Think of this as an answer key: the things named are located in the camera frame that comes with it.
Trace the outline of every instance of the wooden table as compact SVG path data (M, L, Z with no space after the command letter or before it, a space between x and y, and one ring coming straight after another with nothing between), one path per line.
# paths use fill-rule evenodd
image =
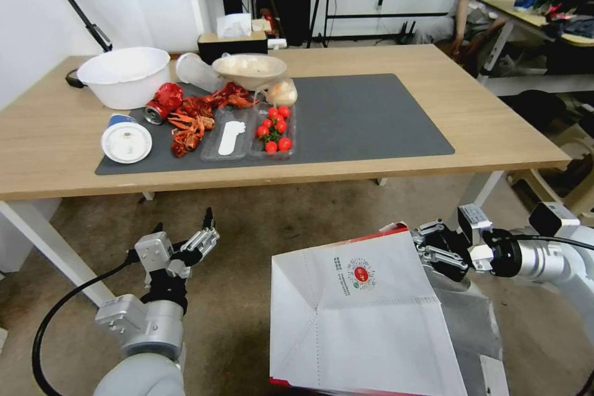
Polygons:
M488 9L497 14L508 18L503 26L499 36L487 58L478 81L485 85L490 91L498 96L515 95L525 90L538 89L549 93L561 93L571 91L590 91L594 90L594 76L591 74L571 74L571 75L531 75L517 77L503 77L500 79L489 78L489 75L497 63L501 51L505 46L514 27L522 28L540 38L553 41L542 31L541 27L546 23L542 15L529 14L514 9L515 0L478 0L488 7ZM568 45L591 48L594 47L594 39L577 36L573 34L563 34L559 40Z
M541 27L546 25L546 19L542 15L530 14L529 12L517 11L514 9L515 0L478 0L479 2L487 5L492 10L504 14L507 17L513 19L515 22L523 27L531 27L536 31L539 31L546 36ZM573 35L563 34L560 37L561 40L567 42L573 46L594 46L594 39Z
M113 110L65 74L68 58L0 113L0 211L75 284L94 273L28 199L477 172L465 202L482 204L502 170L564 166L565 153L433 45L286 49L292 77L393 73L454 147L453 155L97 176ZM88 288L97 304L111 298Z

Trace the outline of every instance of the tissue box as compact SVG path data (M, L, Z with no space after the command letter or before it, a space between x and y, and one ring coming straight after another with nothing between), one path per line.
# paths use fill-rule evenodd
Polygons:
M198 38L200 58L207 64L213 63L223 53L268 54L268 39L264 31L255 31L248 37L219 38L214 33L202 34Z

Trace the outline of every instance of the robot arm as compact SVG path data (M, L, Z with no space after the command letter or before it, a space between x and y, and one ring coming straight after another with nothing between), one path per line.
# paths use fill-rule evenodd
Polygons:
M96 396L183 396L182 318L191 266L217 244L210 208L204 224L184 243L172 244L163 231L145 235L134 249L146 270L149 292L107 301L95 323L118 337L126 358L95 389Z
M594 344L594 230L555 202L539 203L528 221L525 228L493 228L478 206L468 204L458 208L456 231L436 220L420 226L413 239L421 262L455 282L473 267L500 277L552 283L579 312Z

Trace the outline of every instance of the red can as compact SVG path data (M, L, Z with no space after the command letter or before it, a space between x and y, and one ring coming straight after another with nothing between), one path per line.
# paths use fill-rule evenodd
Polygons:
M144 107L144 118L151 124L161 124L167 116L181 106L184 90L178 84L167 82L155 93L152 100Z

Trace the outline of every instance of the black stand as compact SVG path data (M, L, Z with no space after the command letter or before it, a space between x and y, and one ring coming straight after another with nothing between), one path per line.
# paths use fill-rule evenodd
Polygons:
M374 35L356 35L356 36L339 36L339 37L326 37L326 30L328 20L335 20L335 19L381 19L383 17L442 17L447 15L447 12L411 12L406 14L333 14L328 15L328 6L330 0L326 0L326 12L324 15L324 34L319 33L317 39L322 42L325 48L328 47L329 40L363 40L363 39L374 39L374 38L396 38L401 39L404 35L411 35L412 31L415 27L415 23L413 23L412 28L407 33L408 23L403 24L403 29L400 31L399 34L374 34ZM311 46L311 41L313 40L314 35L314 25L316 24L316 17L317 17L317 9L319 7L320 0L316 0L314 5L314 13L311 17L311 26L309 27L309 35L308 35L308 45L307 48Z
M75 0L68 0L68 3L72 6L72 8L76 11L79 15L80 19L85 24L88 32L93 36L95 41L101 46L104 52L111 51L113 49L113 45L111 44L111 40L105 35L105 33L101 30L101 28L88 19L80 6L76 3ZM70 71L66 75L66 82L72 87L76 88L83 88L85 85L75 76L76 70Z

